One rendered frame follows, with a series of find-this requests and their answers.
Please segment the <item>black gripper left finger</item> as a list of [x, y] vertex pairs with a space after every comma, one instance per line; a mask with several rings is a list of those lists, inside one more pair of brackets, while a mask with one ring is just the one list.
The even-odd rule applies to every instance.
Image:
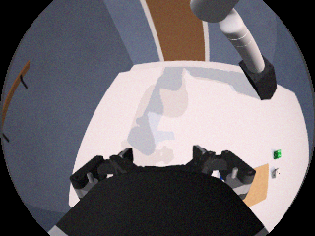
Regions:
[[109, 174], [113, 174], [114, 176], [147, 170], [143, 166], [137, 166], [133, 163], [134, 157], [131, 147], [126, 147], [120, 152], [120, 154], [110, 156], [109, 159], [103, 159], [103, 156], [97, 155], [70, 176], [70, 181], [79, 199], [96, 183], [106, 179]]

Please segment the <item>tan flat mat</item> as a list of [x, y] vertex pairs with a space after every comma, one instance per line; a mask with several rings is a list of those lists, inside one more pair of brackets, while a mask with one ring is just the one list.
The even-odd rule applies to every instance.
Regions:
[[248, 207], [254, 206], [261, 202], [267, 197], [268, 190], [268, 180], [269, 180], [269, 163], [263, 166], [254, 168], [256, 170], [256, 175], [250, 190], [243, 202], [245, 202]]

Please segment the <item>white die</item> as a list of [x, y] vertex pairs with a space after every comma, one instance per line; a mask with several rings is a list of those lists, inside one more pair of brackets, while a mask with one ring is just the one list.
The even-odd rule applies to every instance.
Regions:
[[280, 169], [277, 168], [272, 172], [272, 179], [277, 178], [280, 175]]

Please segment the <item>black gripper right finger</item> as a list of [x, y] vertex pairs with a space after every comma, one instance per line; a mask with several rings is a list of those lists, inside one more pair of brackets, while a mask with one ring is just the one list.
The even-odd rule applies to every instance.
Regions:
[[229, 150], [224, 150], [221, 154], [216, 155], [214, 151], [207, 151], [199, 145], [193, 145], [192, 157], [193, 159], [187, 164], [181, 164], [174, 170], [195, 173], [203, 172], [208, 175], [212, 175], [213, 171], [218, 171], [223, 181], [242, 200], [246, 198], [256, 171], [241, 158]]

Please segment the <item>green die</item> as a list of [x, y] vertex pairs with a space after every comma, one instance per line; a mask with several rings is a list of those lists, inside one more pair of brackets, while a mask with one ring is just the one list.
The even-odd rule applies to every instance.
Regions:
[[275, 152], [274, 152], [274, 159], [278, 159], [278, 158], [280, 158], [281, 157], [281, 150], [276, 150]]

